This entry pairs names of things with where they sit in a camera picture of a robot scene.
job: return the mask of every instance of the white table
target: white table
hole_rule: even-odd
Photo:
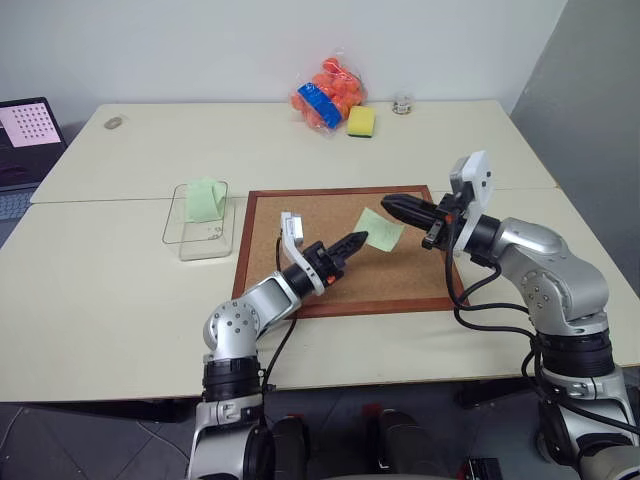
[[[0,364],[11,366],[0,369],[0,401],[199,394],[202,325],[233,284],[245,200],[236,202],[232,255],[186,263],[161,240],[168,200],[32,207],[0,250]],[[640,301],[559,189],[497,191],[489,214],[548,225],[592,261],[611,288],[615,359],[640,363]],[[457,264],[465,285],[486,274],[465,257]],[[472,300],[520,301],[504,280]],[[468,315],[528,323],[517,312]],[[260,341],[263,364],[284,327]],[[526,339],[466,330],[451,312],[305,319],[272,379],[303,388],[495,378],[517,375],[526,351]]]
[[[498,188],[489,214],[548,225],[600,268],[615,359],[640,363],[638,298],[496,102],[421,102],[406,117],[376,109],[374,138],[327,139],[283,104],[99,108],[0,250],[0,362],[10,365],[0,369],[0,401],[199,394],[202,325],[231,294],[246,199],[235,199],[233,253],[183,263],[162,243],[175,185],[211,175],[246,197],[426,183],[438,201],[455,160],[478,149],[489,152]],[[124,122],[106,130],[113,116]],[[486,274],[466,258],[458,267],[466,285]],[[472,297],[496,300],[520,299],[504,280]],[[527,323],[515,312],[474,319]],[[263,363],[284,327],[260,341]],[[308,319],[272,379],[303,388],[495,378],[517,375],[526,350],[516,336],[459,327],[451,312]]]
[[[376,133],[331,138],[287,104],[104,105],[32,202],[171,198],[204,175],[234,196],[249,190],[427,183],[449,189],[460,157],[487,150],[497,188],[554,187],[553,178],[495,101],[420,102],[407,116],[373,104]],[[104,123],[123,118],[115,130]]]

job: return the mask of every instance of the wooden frame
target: wooden frame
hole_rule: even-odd
[[[238,253],[238,264],[233,285],[233,298],[240,297],[248,288],[245,285],[247,271],[249,269],[249,252],[251,250],[251,240],[253,236],[254,219],[258,200],[262,197],[293,197],[293,196],[320,196],[320,195],[348,195],[358,193],[403,193],[407,191],[419,192],[422,197],[431,202],[431,194],[425,185],[405,185],[392,187],[366,187],[366,188],[333,188],[333,189],[309,189],[309,190],[259,190],[250,191],[247,203],[247,210]],[[445,253],[441,253],[444,262]],[[457,292],[463,290],[462,281],[458,270],[454,265],[454,287]],[[414,298],[402,300],[380,300],[368,302],[351,302],[336,304],[314,304],[303,306],[298,311],[299,318],[310,317],[332,317],[345,315],[366,315],[402,312],[421,312],[452,310],[453,303],[446,297],[435,298]]]

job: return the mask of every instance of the black cable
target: black cable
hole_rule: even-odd
[[[447,244],[447,251],[446,251],[446,257],[445,257],[445,277],[447,281],[447,291],[449,292],[449,297],[451,298],[451,301],[454,303],[453,315],[458,321],[458,323],[472,330],[513,332],[513,333],[519,333],[527,336],[531,342],[531,350],[529,351],[529,353],[527,353],[527,355],[524,357],[522,361],[522,365],[520,366],[520,373],[524,378],[529,380],[531,389],[542,400],[553,401],[558,405],[560,405],[561,407],[564,407],[567,410],[577,415],[581,415],[583,417],[589,418],[596,422],[604,423],[606,425],[619,428],[621,430],[625,430],[627,432],[631,432],[636,435],[640,435],[640,427],[636,427],[628,423],[620,422],[618,420],[604,417],[602,415],[598,415],[597,413],[593,413],[588,410],[584,410],[580,407],[575,406],[566,397],[562,397],[560,394],[554,392],[553,389],[548,385],[548,383],[542,376],[542,354],[540,352],[540,348],[538,345],[538,339],[535,335],[533,335],[528,330],[525,330],[523,328],[518,328],[518,327],[509,327],[509,326],[477,325],[477,324],[473,324],[465,321],[460,316],[460,310],[478,311],[478,310],[489,310],[494,308],[509,308],[509,309],[518,310],[527,314],[529,313],[529,310],[526,307],[523,307],[521,305],[516,305],[513,303],[486,303],[486,304],[475,305],[475,306],[468,306],[462,303],[473,292],[491,283],[492,281],[494,281],[496,278],[500,276],[500,274],[502,273],[502,269],[500,265],[498,265],[497,263],[490,265],[490,267],[494,269],[493,274],[471,285],[464,292],[462,292],[462,294],[459,297],[456,295],[455,289],[453,286],[453,247],[455,245],[455,240],[456,240],[455,233],[456,233],[456,228],[458,223],[458,214],[459,214],[459,211],[454,211],[453,213],[453,219],[450,225],[449,241]],[[534,360],[534,379],[529,377],[527,373],[527,367],[529,366],[529,363],[531,363],[532,359]]]
[[[320,427],[318,428],[318,436],[320,438],[322,436],[322,432],[324,431],[325,427],[327,426],[327,422],[329,422],[329,420],[331,419],[331,415],[333,415],[333,412],[336,409],[336,407],[338,406],[338,403],[340,403],[340,400],[342,400],[342,397],[344,396],[344,393],[345,393],[345,390],[341,390],[340,391],[340,394],[333,401],[333,405],[331,405],[331,408],[329,409],[327,414],[322,419],[322,423],[320,424]]]
[[[267,386],[269,384],[269,377],[271,376],[271,371],[273,370],[273,367],[276,364],[278,357],[280,356],[280,352],[282,352],[282,350],[284,349],[284,346],[287,343],[287,340],[289,340],[289,337],[293,333],[293,329],[296,328],[296,323],[298,323],[298,319],[296,317],[293,317],[291,319],[291,325],[289,325],[289,330],[287,330],[287,333],[285,333],[284,337],[282,337],[282,340],[280,340],[280,345],[278,345],[278,348],[273,354],[273,357],[271,357],[271,361],[269,362],[269,366],[267,367],[267,370],[265,370],[264,377],[262,378],[262,394],[263,395],[267,393]]]
[[[278,235],[276,239],[276,270],[282,271],[280,267],[280,242],[282,242],[282,235]]]
[[[281,270],[281,265],[280,265],[280,243],[281,242],[282,242],[282,236],[278,236],[278,238],[276,239],[276,268],[278,269],[278,271]],[[287,340],[289,340],[289,337],[293,333],[293,329],[296,328],[297,323],[298,323],[298,318],[295,316],[295,313],[294,313],[291,319],[291,325],[289,325],[289,330],[287,330],[287,333],[285,333],[284,337],[282,337],[282,340],[280,340],[280,344],[278,345],[278,348],[276,348],[276,351],[273,354],[273,357],[271,357],[271,361],[269,362],[269,365],[265,370],[264,377],[262,378],[262,395],[263,396],[267,393],[267,388],[269,385],[269,377],[271,376],[273,367],[275,366],[276,361],[280,356],[280,353],[284,349],[284,346],[286,345]]]
[[[456,240],[456,229],[458,225],[458,211],[454,211],[453,219],[449,226],[449,241],[447,242],[447,251],[445,257],[445,277],[447,280],[447,291],[449,293],[449,297],[454,304],[453,308],[453,316],[458,321],[460,325],[466,328],[470,328],[472,330],[479,330],[484,332],[510,332],[510,333],[519,333],[521,335],[525,335],[529,338],[530,341],[535,341],[535,335],[525,330],[524,328],[519,327],[510,327],[510,326],[489,326],[489,325],[478,325],[475,323],[467,322],[460,315],[460,310],[464,311],[479,311],[479,310],[491,310],[494,308],[510,308],[513,310],[518,310],[524,313],[529,313],[529,309],[523,307],[521,305],[516,305],[515,303],[485,303],[482,305],[464,305],[464,302],[471,293],[475,292],[481,287],[493,282],[496,278],[500,276],[502,273],[502,268],[498,264],[493,264],[491,267],[494,269],[494,272],[489,275],[487,278],[480,280],[479,282],[474,283],[469,288],[467,288],[460,297],[457,296],[455,292],[455,288],[453,286],[453,247],[455,245]]]
[[[164,443],[165,445],[168,445],[169,447],[173,448],[176,452],[178,452],[182,458],[184,458],[187,462],[187,465],[189,464],[189,455],[187,455],[178,445],[176,445],[174,442],[172,442],[171,440],[169,440],[168,438],[163,437],[162,435],[158,435],[157,432],[154,432],[153,430],[151,430],[149,427],[147,427],[144,423],[142,423],[140,420],[138,420],[136,422],[138,424],[138,426],[144,430],[145,432],[147,432],[149,435],[151,435],[153,438],[155,438],[156,440],[161,441],[162,443]]]
[[[523,307],[522,305],[517,305],[515,303],[485,303],[483,305],[464,305],[462,302],[466,297],[458,298],[458,296],[456,295],[455,287],[453,286],[453,247],[455,246],[455,242],[456,242],[458,214],[459,214],[458,210],[454,210],[454,212],[452,213],[453,218],[451,220],[451,224],[449,225],[449,241],[447,243],[447,251],[445,256],[445,279],[447,282],[447,291],[449,292],[449,297],[451,298],[451,301],[453,301],[454,305],[458,307],[460,310],[463,310],[466,312],[473,312],[478,310],[489,310],[492,308],[510,308],[510,309],[518,310],[522,313],[528,314],[529,309],[527,307]],[[497,274],[496,273],[497,272],[494,272],[494,274],[491,275],[490,277],[469,287],[467,289],[469,291],[467,295],[469,295],[471,292],[474,292],[478,288],[483,287],[487,283],[492,282],[493,280],[498,278],[498,276],[500,275],[500,273],[502,273],[502,271],[500,271],[500,273],[497,273]]]
[[[575,413],[576,415],[581,415],[595,422],[604,423],[605,425],[619,428],[620,430],[625,430],[635,435],[640,435],[640,427],[636,427],[629,423],[624,423],[613,418],[604,417],[602,415],[598,415],[597,413],[590,412],[589,410],[584,410],[571,403],[571,401],[568,398],[562,396],[561,393],[555,392],[553,390],[553,387],[551,387],[542,376],[542,354],[540,353],[539,349],[537,349],[535,353],[534,370],[537,383],[544,392],[543,395],[546,400],[555,402],[561,407]]]

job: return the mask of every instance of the white wall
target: white wall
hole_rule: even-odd
[[[570,0],[512,118],[640,295],[638,20]]]
[[[0,0],[0,99],[282,100],[343,46],[372,99],[517,101],[566,0]]]

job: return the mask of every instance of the orange ball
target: orange ball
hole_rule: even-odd
[[[313,109],[307,110],[304,119],[311,128],[319,128],[324,125],[324,121],[318,112]]]
[[[337,99],[337,100],[333,100],[333,104],[340,112],[340,116],[342,117],[343,120],[346,120],[347,118],[349,118],[349,106],[346,103],[344,103],[340,99]]]
[[[331,97],[331,101],[332,101],[333,103],[335,103],[335,102],[341,102],[341,103],[344,103],[344,96],[345,96],[345,94],[344,94],[344,93],[334,92],[333,97]]]
[[[341,76],[336,76],[331,83],[331,87],[337,94],[344,95],[347,92],[347,82]]]
[[[347,91],[351,93],[355,93],[360,90],[360,81],[354,76],[349,76],[346,80]]]
[[[331,78],[331,75],[329,75],[328,73],[318,73],[313,76],[313,78],[311,79],[311,82],[318,88],[322,86],[329,87],[331,86],[333,79]]]
[[[364,95],[360,90],[351,94],[353,96],[354,105],[360,105],[364,100]]]
[[[358,103],[358,97],[356,97],[353,93],[347,93],[342,100],[345,105],[348,105],[349,108],[353,107],[354,105],[357,105]]]
[[[342,67],[340,67],[340,62],[335,57],[329,57],[324,62],[322,62],[322,68],[324,68],[325,72],[329,73],[338,73],[342,71]]]
[[[302,95],[300,95],[299,93],[294,93],[293,95],[291,95],[291,105],[296,110],[302,112],[304,110],[306,102],[304,101],[304,98],[302,98]]]
[[[317,85],[318,89],[322,91],[327,97],[331,98],[336,94],[335,90],[331,86]]]

